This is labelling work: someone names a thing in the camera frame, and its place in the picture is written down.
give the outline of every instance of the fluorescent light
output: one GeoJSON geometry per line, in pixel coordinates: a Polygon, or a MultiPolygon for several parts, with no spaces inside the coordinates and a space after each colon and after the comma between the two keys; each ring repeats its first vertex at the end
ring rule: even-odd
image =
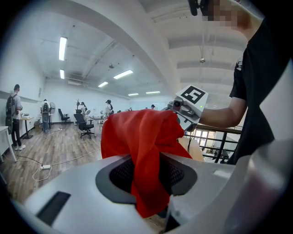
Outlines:
{"type": "Polygon", "coordinates": [[[151,94],[151,93],[160,93],[160,91],[146,92],[146,94],[151,94]]]}
{"type": "Polygon", "coordinates": [[[64,54],[65,54],[65,46],[66,46],[67,38],[61,37],[60,38],[60,45],[59,45],[59,60],[64,61],[64,54]]]}
{"type": "Polygon", "coordinates": [[[60,78],[64,79],[64,70],[60,70],[60,78]]]}
{"type": "Polygon", "coordinates": [[[105,86],[107,83],[108,83],[108,82],[105,81],[105,82],[101,83],[101,84],[99,85],[99,87],[101,88],[101,87],[105,86]]]}
{"type": "Polygon", "coordinates": [[[131,74],[131,73],[133,73],[133,71],[128,70],[128,71],[122,72],[121,74],[119,74],[119,75],[117,75],[117,76],[114,76],[114,78],[115,78],[115,79],[119,79],[119,78],[121,78],[121,77],[123,77],[123,76],[126,76],[126,75],[129,75],[129,74],[131,74]]]}

